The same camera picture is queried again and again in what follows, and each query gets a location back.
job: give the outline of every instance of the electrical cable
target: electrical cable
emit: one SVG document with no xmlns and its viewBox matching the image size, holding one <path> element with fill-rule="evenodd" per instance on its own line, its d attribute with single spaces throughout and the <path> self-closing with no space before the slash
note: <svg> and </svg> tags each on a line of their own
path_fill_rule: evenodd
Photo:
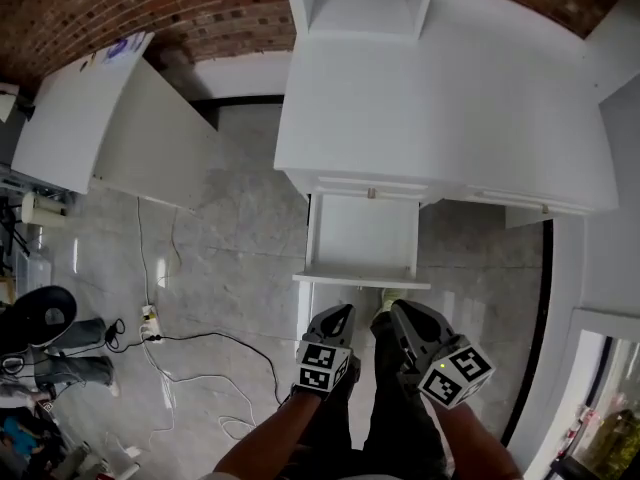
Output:
<svg viewBox="0 0 640 480">
<path fill-rule="evenodd" d="M 147 262 L 144 260 L 144 252 L 142 248 L 142 220 L 140 219 L 140 198 L 136 197 L 136 207 L 138 210 L 138 234 L 140 235 L 140 257 L 142 258 L 142 267 L 144 268 L 144 293 L 149 305 L 149 271 L 147 270 Z"/>
<path fill-rule="evenodd" d="M 176 220 L 178 218 L 178 208 L 175 209 L 174 213 L 173 213 L 173 220 L 171 222 L 171 232 L 169 233 L 169 243 L 171 244 L 171 247 L 173 248 L 173 252 L 175 254 L 176 259 L 178 260 L 178 269 L 171 273 L 169 271 L 169 269 L 171 268 L 171 260 L 169 260 L 168 265 L 166 266 L 167 268 L 167 273 L 163 276 L 158 277 L 158 279 L 156 279 L 155 285 L 154 285 L 154 294 L 153 294 L 153 300 L 154 300 L 154 304 L 156 306 L 156 315 L 160 315 L 159 311 L 158 311 L 158 306 L 157 306 L 157 301 L 158 301 L 158 286 L 160 281 L 162 281 L 163 279 L 169 279 L 170 277 L 176 276 L 178 275 L 178 273 L 180 273 L 180 271 L 182 270 L 182 257 L 180 256 L 180 253 L 178 252 L 178 248 L 176 247 L 176 242 L 173 238 L 174 235 L 174 231 L 176 228 Z"/>
<path fill-rule="evenodd" d="M 261 356 L 262 358 L 264 358 L 267 361 L 267 363 L 269 364 L 269 367 L 271 369 L 271 374 L 273 376 L 274 397 L 275 397 L 276 402 L 278 403 L 278 405 L 282 405 L 282 401 L 280 400 L 280 397 L 278 395 L 278 387 L 279 387 L 278 376 L 276 374 L 275 365 L 273 364 L 273 361 L 271 360 L 271 358 L 269 356 L 267 356 L 261 350 L 259 350 L 256 347 L 254 347 L 253 345 L 249 345 L 248 343 L 245 343 L 244 341 L 242 341 L 239 338 L 236 338 L 235 336 L 232 336 L 230 334 L 226 334 L 224 332 L 219 332 L 219 331 L 204 332 L 204 333 L 199 333 L 199 334 L 193 334 L 193 335 L 190 335 L 190 336 L 149 336 L 147 338 L 141 339 L 138 342 L 129 343 L 123 349 L 120 349 L 119 342 L 117 341 L 117 339 L 118 339 L 117 336 L 118 335 L 123 335 L 123 334 L 125 334 L 125 332 L 126 332 L 126 325 L 125 325 L 124 321 L 121 318 L 118 318 L 107 329 L 107 331 L 105 333 L 105 340 L 104 340 L 104 342 L 102 344 L 96 345 L 96 346 L 92 346 L 92 347 L 89 347 L 89 348 L 85 348 L 85 349 L 82 349 L 82 350 L 78 350 L 76 352 L 72 352 L 70 354 L 65 354 L 65 355 L 66 355 L 66 357 L 71 357 L 71 356 L 75 356 L 75 355 L 78 355 L 78 354 L 83 354 L 85 352 L 89 352 L 91 350 L 97 350 L 97 349 L 100 349 L 102 347 L 106 347 L 110 352 L 112 352 L 114 354 L 124 354 L 130 348 L 139 347 L 139 346 L 143 345 L 144 343 L 146 343 L 148 341 L 150 341 L 150 342 L 152 342 L 152 341 L 160 341 L 161 339 L 165 339 L 165 340 L 169 340 L 169 341 L 189 341 L 189 340 L 196 339 L 196 338 L 206 338 L 206 337 L 209 337 L 209 336 L 220 336 L 221 338 L 229 339 L 231 341 L 234 341 L 235 343 L 238 343 L 239 345 L 242 345 L 245 348 L 248 348 L 248 349 L 252 350 L 253 352 L 255 352 L 256 354 L 258 354 L 259 356 Z M 45 358 L 45 359 L 42 359 L 40 361 L 34 361 L 33 363 L 24 363 L 22 365 L 22 367 L 20 368 L 20 370 L 15 371 L 15 373 L 7 372 L 7 371 L 5 371 L 4 368 L 1 368 L 1 371 L 5 375 L 7 375 L 9 377 L 13 377 L 14 379 L 32 377 L 32 375 L 15 375 L 15 374 L 20 373 L 24 369 L 25 366 L 35 366 L 37 364 L 44 363 L 46 361 L 49 361 L 49 359 Z"/>
<path fill-rule="evenodd" d="M 156 362 L 156 360 L 153 358 L 153 356 L 151 355 L 151 352 L 149 351 L 149 349 L 147 348 L 146 343 L 143 343 L 143 349 L 145 352 L 145 356 L 147 357 L 147 361 L 149 362 L 149 364 L 151 366 L 153 366 L 159 373 L 160 373 L 160 378 L 163 382 L 163 391 L 165 396 L 167 397 L 167 399 L 169 400 L 169 408 L 171 410 L 171 427 L 169 428 L 163 428 L 163 429 L 155 429 L 151 432 L 151 435 L 149 436 L 149 447 L 151 447 L 151 439 L 153 437 L 153 435 L 155 433 L 159 433 L 159 432 L 169 432 L 171 430 L 173 430 L 175 428 L 175 395 L 173 395 L 173 393 L 171 392 L 171 384 L 181 384 L 183 382 L 191 382 L 194 380 L 198 380 L 198 379 L 224 379 L 226 380 L 229 384 L 231 384 L 234 389 L 240 393 L 240 396 L 242 396 L 242 398 L 244 398 L 246 400 L 246 402 L 249 404 L 249 412 L 251 414 L 251 423 L 249 423 L 246 420 L 243 420 L 241 418 L 237 418 L 235 416 L 219 416 L 218 417 L 218 424 L 220 425 L 220 428 L 222 428 L 222 431 L 224 432 L 224 434 L 229 438 L 229 439 L 233 439 L 234 441 L 238 441 L 239 439 L 232 436 L 227 429 L 225 428 L 225 425 L 229 424 L 229 423 L 240 423 L 242 425 L 246 425 L 247 427 L 254 429 L 256 428 L 256 420 L 255 420 L 255 416 L 253 413 L 253 403 L 251 402 L 251 400 L 249 399 L 249 397 L 247 395 L 245 395 L 243 393 L 243 391 L 236 385 L 235 382 L 233 382 L 233 380 L 231 380 L 229 377 L 227 377 L 226 375 L 222 375 L 222 374 L 205 374 L 205 375 L 194 375 L 193 377 L 188 377 L 185 379 L 174 379 L 171 375 L 169 375 L 166 371 L 164 371 L 162 368 L 160 368 L 158 366 L 158 363 Z"/>
</svg>

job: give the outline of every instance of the white shelf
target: white shelf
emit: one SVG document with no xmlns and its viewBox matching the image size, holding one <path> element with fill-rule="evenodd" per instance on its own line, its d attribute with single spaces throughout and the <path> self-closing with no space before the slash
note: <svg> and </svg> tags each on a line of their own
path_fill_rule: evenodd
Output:
<svg viewBox="0 0 640 480">
<path fill-rule="evenodd" d="M 407 0 L 315 0 L 309 32 L 412 37 Z"/>
</svg>

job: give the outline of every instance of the white cabinet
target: white cabinet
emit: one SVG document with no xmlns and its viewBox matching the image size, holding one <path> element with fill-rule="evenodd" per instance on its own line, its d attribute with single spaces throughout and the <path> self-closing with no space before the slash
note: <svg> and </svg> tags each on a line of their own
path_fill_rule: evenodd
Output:
<svg viewBox="0 0 640 480">
<path fill-rule="evenodd" d="M 580 45 L 502 7 L 432 0 L 410 43 L 313 26 L 298 37 L 274 166 L 311 195 L 299 279 L 415 283 L 419 208 L 443 198 L 542 215 L 618 206 L 598 102 L 571 53 Z M 513 30 L 539 37 L 496 26 L 513 16 L 528 27 Z"/>
<path fill-rule="evenodd" d="M 81 194 L 98 184 L 197 208 L 217 132 L 142 58 L 152 37 L 135 34 L 45 78 L 11 168 Z"/>
</svg>

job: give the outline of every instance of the shoe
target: shoe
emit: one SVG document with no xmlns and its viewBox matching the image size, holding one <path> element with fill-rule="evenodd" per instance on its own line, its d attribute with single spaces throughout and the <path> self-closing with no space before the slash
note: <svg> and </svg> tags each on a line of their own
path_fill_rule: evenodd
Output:
<svg viewBox="0 0 640 480">
<path fill-rule="evenodd" d="M 381 315 L 385 311 L 391 311 L 391 306 L 393 306 L 393 303 L 398 299 L 406 299 L 407 295 L 407 290 L 402 290 L 400 288 L 383 288 L 380 309 L 376 312 L 373 319 L 375 320 L 378 315 Z"/>
<path fill-rule="evenodd" d="M 116 369 L 113 367 L 113 363 L 111 362 L 111 359 L 109 359 L 108 357 L 105 357 L 104 359 L 106 359 L 109 362 L 109 366 L 111 367 L 111 382 L 107 384 L 107 387 L 109 388 L 109 391 L 111 391 L 111 394 L 115 398 L 119 398 L 120 385 L 118 384 L 118 381 L 116 379 Z"/>
</svg>

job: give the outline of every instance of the power strip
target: power strip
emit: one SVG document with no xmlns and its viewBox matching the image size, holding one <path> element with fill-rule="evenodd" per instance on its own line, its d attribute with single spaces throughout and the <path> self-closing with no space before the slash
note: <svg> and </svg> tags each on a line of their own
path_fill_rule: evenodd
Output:
<svg viewBox="0 0 640 480">
<path fill-rule="evenodd" d="M 160 321 L 158 320 L 158 313 L 153 304 L 142 306 L 140 336 L 142 339 L 150 338 L 151 336 L 163 336 L 162 330 L 160 329 Z M 149 341 L 149 343 L 164 343 L 164 340 L 153 340 Z"/>
</svg>

